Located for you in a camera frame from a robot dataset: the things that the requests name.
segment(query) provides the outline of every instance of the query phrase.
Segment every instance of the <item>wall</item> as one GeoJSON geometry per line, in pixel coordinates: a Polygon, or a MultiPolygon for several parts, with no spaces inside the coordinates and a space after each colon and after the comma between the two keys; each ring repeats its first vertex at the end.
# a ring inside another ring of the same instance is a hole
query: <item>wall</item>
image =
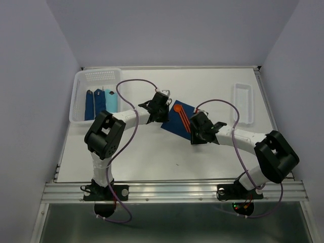
{"type": "Polygon", "coordinates": [[[301,0],[262,70],[279,129],[300,157],[304,181],[324,239],[324,1],[301,0]]]}
{"type": "Polygon", "coordinates": [[[297,0],[47,0],[81,66],[261,65],[297,0]]]}
{"type": "Polygon", "coordinates": [[[29,242],[79,65],[44,0],[0,2],[0,241],[29,242]]]}

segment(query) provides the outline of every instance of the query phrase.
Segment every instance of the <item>purple cable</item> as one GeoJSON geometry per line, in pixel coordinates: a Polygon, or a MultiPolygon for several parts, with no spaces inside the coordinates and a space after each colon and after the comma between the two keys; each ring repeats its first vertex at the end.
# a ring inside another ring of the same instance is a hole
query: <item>purple cable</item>
{"type": "Polygon", "coordinates": [[[127,211],[127,213],[129,214],[129,219],[127,219],[127,220],[124,220],[124,221],[119,221],[119,220],[112,220],[112,219],[106,219],[106,218],[104,218],[104,220],[105,221],[107,221],[107,222],[111,222],[111,223],[119,223],[119,224],[125,224],[125,223],[128,223],[128,222],[130,222],[131,220],[132,220],[132,218],[133,218],[133,215],[132,215],[132,213],[131,213],[131,211],[128,209],[128,207],[118,198],[118,196],[116,195],[116,193],[114,192],[114,190],[113,190],[113,188],[112,188],[112,186],[111,186],[111,184],[109,183],[109,177],[108,177],[108,170],[109,170],[109,166],[111,165],[111,163],[115,160],[115,158],[118,156],[118,155],[120,155],[120,153],[121,152],[123,152],[124,151],[124,149],[131,143],[131,141],[134,139],[134,137],[135,137],[135,134],[136,134],[136,132],[137,132],[137,129],[138,129],[138,124],[139,124],[139,114],[138,114],[138,112],[137,112],[137,110],[135,109],[135,106],[131,103],[131,102],[129,102],[128,100],[126,100],[121,94],[120,94],[120,92],[119,92],[119,90],[118,90],[118,87],[121,85],[121,84],[123,84],[123,83],[126,83],[126,82],[130,82],[130,81],[144,81],[144,82],[147,82],[147,83],[150,83],[150,84],[152,84],[154,87],[155,87],[155,89],[157,89],[157,86],[154,84],[154,83],[152,83],[151,81],[148,81],[148,80],[145,80],[145,79],[139,79],[139,78],[134,78],[134,79],[127,79],[127,80],[124,80],[124,81],[121,81],[120,83],[118,83],[117,84],[117,86],[116,86],[116,92],[117,92],[117,94],[119,95],[119,97],[122,99],[122,100],[124,100],[127,104],[129,104],[132,108],[133,108],[133,110],[134,110],[134,112],[135,112],[135,115],[136,115],[136,123],[135,123],[135,128],[134,128],[134,131],[133,131],[133,134],[131,135],[131,137],[130,137],[130,139],[128,140],[128,142],[124,145],[124,147],[122,147],[121,149],[120,149],[120,151],[113,157],[113,158],[111,158],[111,160],[109,161],[109,163],[108,163],[108,165],[107,165],[107,168],[106,168],[106,178],[107,178],[107,182],[108,182],[108,187],[109,187],[109,190],[110,190],[110,192],[111,192],[111,194],[116,198],[116,200],[119,202],[119,204],[127,211]]]}
{"type": "MultiPolygon", "coordinates": [[[[248,172],[239,152],[238,152],[238,148],[237,148],[237,142],[236,142],[236,139],[235,139],[235,134],[234,134],[234,129],[236,127],[236,125],[238,124],[238,121],[239,121],[239,111],[238,109],[233,105],[231,104],[230,102],[226,101],[226,100],[221,100],[221,99],[212,99],[212,100],[207,100],[201,104],[199,104],[197,107],[196,107],[196,111],[198,110],[199,107],[201,107],[202,105],[206,104],[206,103],[209,103],[209,102],[212,102],[212,101],[220,101],[220,102],[223,102],[223,103],[226,103],[228,105],[230,105],[231,107],[234,108],[234,110],[236,111],[236,114],[237,114],[237,120],[235,121],[234,125],[233,125],[233,130],[232,130],[232,141],[233,141],[233,147],[235,149],[235,152],[236,152],[236,155],[238,157],[238,160],[239,162],[241,163],[243,169],[244,169],[244,172],[247,174],[247,177],[249,178],[249,180],[251,181],[251,183],[253,184],[253,186],[257,189],[263,189],[265,185],[261,186],[261,187],[258,187],[255,182],[253,181],[250,173],[248,172]]],[[[281,200],[282,200],[282,197],[284,195],[284,187],[282,185],[282,183],[280,183],[280,187],[281,187],[281,194],[280,194],[280,198],[279,198],[279,201],[277,203],[277,205],[269,212],[267,213],[264,213],[264,214],[261,214],[261,215],[257,215],[257,216],[247,216],[248,218],[251,218],[251,219],[256,219],[256,218],[261,218],[261,217],[264,217],[264,216],[268,216],[269,214],[272,214],[274,211],[276,211],[281,203],[281,200]]],[[[225,211],[225,210],[221,210],[221,209],[218,209],[222,212],[225,212],[225,213],[229,213],[229,214],[233,214],[233,215],[236,215],[235,213],[232,213],[232,212],[228,212],[228,211],[225,211]]]]}
{"type": "Polygon", "coordinates": [[[236,125],[238,124],[238,121],[239,121],[239,111],[238,111],[238,109],[237,109],[233,104],[231,104],[230,102],[228,102],[228,101],[226,101],[226,100],[213,99],[213,100],[207,100],[207,101],[201,103],[200,105],[198,105],[198,106],[196,107],[196,110],[198,110],[198,108],[199,108],[200,106],[202,106],[202,105],[204,105],[204,104],[206,104],[206,103],[212,102],[212,101],[220,101],[220,102],[226,103],[226,104],[230,105],[231,107],[233,107],[234,110],[236,111],[236,114],[237,114],[237,120],[235,121],[235,123],[234,123],[234,125],[233,125],[233,130],[232,130],[232,141],[233,141],[233,147],[234,147],[234,149],[235,149],[235,153],[236,153],[236,155],[237,155],[237,158],[238,158],[240,164],[241,164],[242,167],[243,167],[244,172],[247,174],[248,179],[251,181],[252,185],[253,185],[256,189],[259,189],[259,190],[263,189],[264,185],[261,186],[261,187],[258,187],[258,186],[255,184],[255,182],[253,181],[253,179],[252,179],[252,177],[251,177],[251,175],[250,175],[250,173],[249,173],[247,167],[245,166],[245,164],[244,164],[244,162],[243,162],[243,160],[242,160],[242,158],[241,158],[241,155],[239,154],[238,148],[237,148],[237,142],[236,142],[236,139],[235,139],[234,129],[235,129],[235,127],[236,127],[236,125]]]}

